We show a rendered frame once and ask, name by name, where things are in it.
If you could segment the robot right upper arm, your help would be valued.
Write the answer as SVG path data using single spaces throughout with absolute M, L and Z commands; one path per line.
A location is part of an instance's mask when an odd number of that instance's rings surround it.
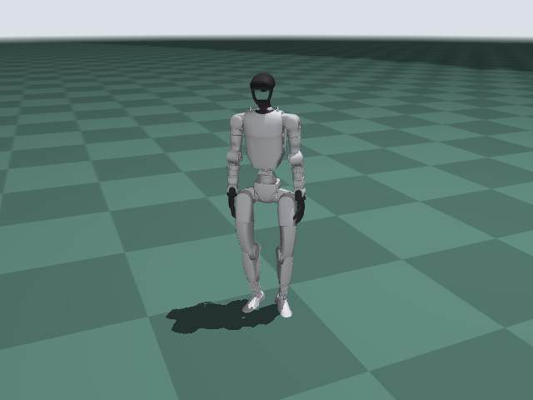
M 230 119 L 230 144 L 231 149 L 227 154 L 227 161 L 232 163 L 239 163 L 243 159 L 242 153 L 242 137 L 243 137 L 243 118 L 245 112 L 238 113 Z

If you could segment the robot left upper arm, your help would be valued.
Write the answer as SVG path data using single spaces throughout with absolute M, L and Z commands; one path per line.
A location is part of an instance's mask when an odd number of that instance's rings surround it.
M 290 165 L 301 165 L 301 120 L 296 114 L 283 113 L 284 127 L 289 131 L 288 142 L 291 153 L 288 153 Z

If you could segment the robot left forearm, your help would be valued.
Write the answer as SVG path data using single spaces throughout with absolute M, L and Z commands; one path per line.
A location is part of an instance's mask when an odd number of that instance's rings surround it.
M 295 191 L 300 190 L 301 195 L 304 196 L 306 194 L 305 189 L 305 177 L 304 177 L 304 161 L 303 161 L 303 155 L 301 153 L 301 165 L 295 165 L 291 167 L 291 172 L 293 176 L 293 186 L 294 186 L 294 196 Z

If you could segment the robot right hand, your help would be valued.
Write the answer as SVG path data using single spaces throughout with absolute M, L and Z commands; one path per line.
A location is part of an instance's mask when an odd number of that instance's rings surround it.
M 229 193 L 227 193 L 228 196 L 228 202 L 229 202 L 229 208 L 231 209 L 232 216 L 236 218 L 235 215 L 235 206 L 234 206 L 234 197 L 237 196 L 236 189 L 234 187 L 229 188 Z

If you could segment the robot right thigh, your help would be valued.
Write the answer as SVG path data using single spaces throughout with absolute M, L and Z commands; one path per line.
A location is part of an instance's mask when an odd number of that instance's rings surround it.
M 237 237 L 242 251 L 248 253 L 249 258 L 258 258 L 262 249 L 260 243 L 254 241 L 255 202 L 253 187 L 242 189 L 237 194 L 235 202 Z

